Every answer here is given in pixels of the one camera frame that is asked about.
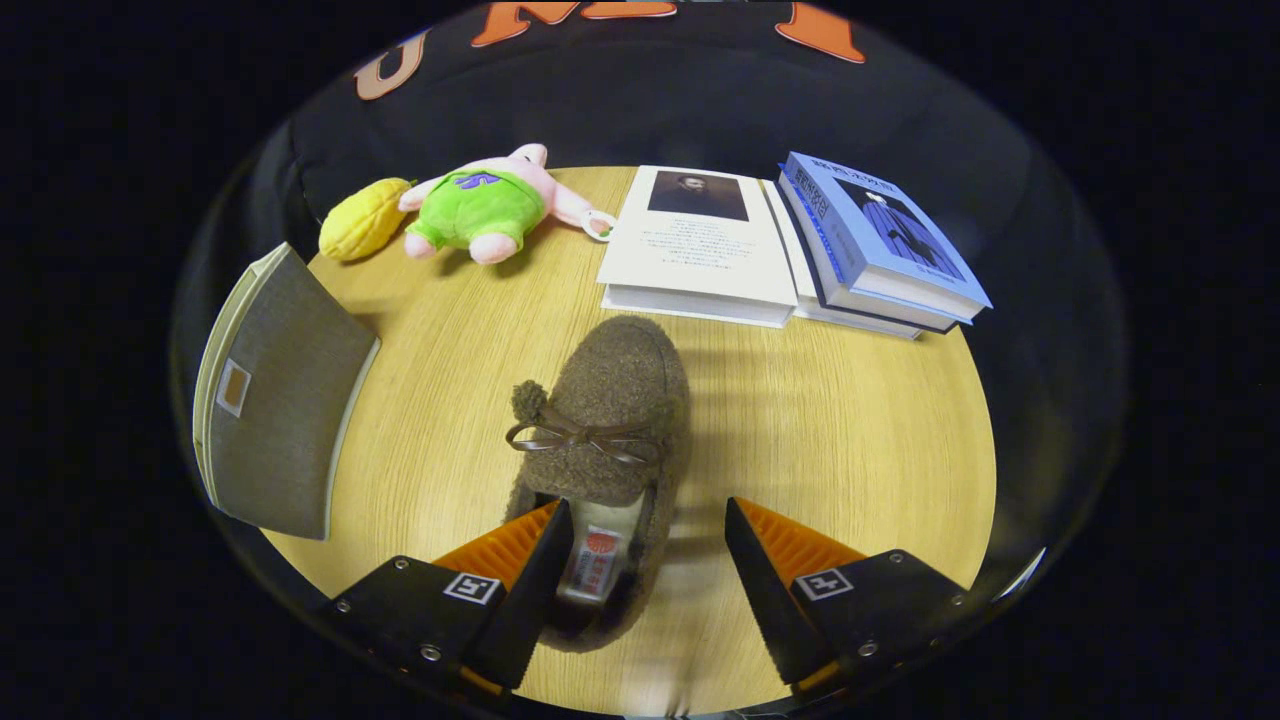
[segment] gray notebook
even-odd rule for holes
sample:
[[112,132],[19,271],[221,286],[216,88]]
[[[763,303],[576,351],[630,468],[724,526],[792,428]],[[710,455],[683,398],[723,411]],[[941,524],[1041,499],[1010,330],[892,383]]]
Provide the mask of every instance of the gray notebook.
[[196,379],[196,461],[209,500],[260,528],[326,539],[342,439],[378,337],[282,243],[250,265]]

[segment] brown slipper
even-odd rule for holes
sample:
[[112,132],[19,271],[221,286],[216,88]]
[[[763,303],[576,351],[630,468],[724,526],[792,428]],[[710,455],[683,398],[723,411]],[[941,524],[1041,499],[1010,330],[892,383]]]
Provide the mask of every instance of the brown slipper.
[[657,323],[621,315],[588,333],[550,398],[527,380],[512,406],[520,424],[507,442],[526,455],[507,519],[557,497],[573,511],[573,551],[541,639],[603,647],[636,620],[657,579],[689,459],[685,369]]

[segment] blue book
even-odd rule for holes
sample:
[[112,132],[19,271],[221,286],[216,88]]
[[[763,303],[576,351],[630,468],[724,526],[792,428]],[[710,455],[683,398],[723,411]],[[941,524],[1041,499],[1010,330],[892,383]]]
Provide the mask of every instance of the blue book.
[[925,328],[904,323],[884,315],[851,310],[827,302],[823,282],[835,284],[831,264],[822,259],[820,240],[805,208],[799,201],[791,182],[782,176],[778,182],[765,182],[764,192],[774,206],[782,246],[791,264],[791,277],[796,287],[796,309],[794,315],[824,323],[836,323],[851,328],[887,333],[908,340],[915,340]]
[[828,292],[828,302],[845,306],[850,295],[923,309],[937,315],[925,325],[969,323],[991,307],[946,234],[896,184],[800,152],[787,156],[783,174],[822,231],[823,254],[846,291]]
[[851,288],[840,282],[833,264],[819,261],[823,256],[829,260],[835,255],[832,242],[822,232],[813,208],[800,197],[800,191],[791,178],[787,177],[785,167],[781,163],[778,167],[783,168],[783,170],[781,177],[778,177],[777,184],[783,197],[786,197],[788,210],[794,211],[795,227],[804,238],[803,245],[806,250],[806,258],[812,258],[813,260],[810,269],[813,272],[813,282],[820,291],[819,301],[822,307],[841,309],[846,313],[854,311],[937,333],[950,332],[956,323],[968,323],[963,318],[925,307],[924,305]]

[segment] plush toy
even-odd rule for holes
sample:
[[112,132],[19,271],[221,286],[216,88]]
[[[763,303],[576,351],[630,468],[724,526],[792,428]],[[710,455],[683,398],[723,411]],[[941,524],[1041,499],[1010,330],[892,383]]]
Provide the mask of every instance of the plush toy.
[[547,147],[522,145],[506,158],[467,163],[426,181],[399,199],[399,210],[419,211],[404,234],[404,252],[430,258],[444,246],[470,250],[492,265],[525,247],[525,234],[548,214],[603,240],[607,215],[545,170]]

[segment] black background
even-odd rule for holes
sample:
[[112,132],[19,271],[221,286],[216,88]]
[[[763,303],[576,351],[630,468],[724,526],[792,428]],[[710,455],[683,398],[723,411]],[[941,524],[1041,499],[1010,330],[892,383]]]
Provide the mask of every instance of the black background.
[[[165,389],[197,218],[307,96],[443,12],[419,5],[60,5],[6,23],[31,163],[13,170],[9,213],[17,306],[33,309],[19,424],[38,433],[14,456],[10,620],[36,716],[434,716],[241,569],[184,475]],[[854,715],[1253,715],[1275,705],[1257,642],[1275,552],[1249,527],[1266,512],[1275,398],[1261,351],[1271,204],[1252,199],[1271,164],[1268,26],[1225,4],[1024,5],[849,14],[978,90],[1094,210],[1134,328],[1128,447],[1024,601]]]

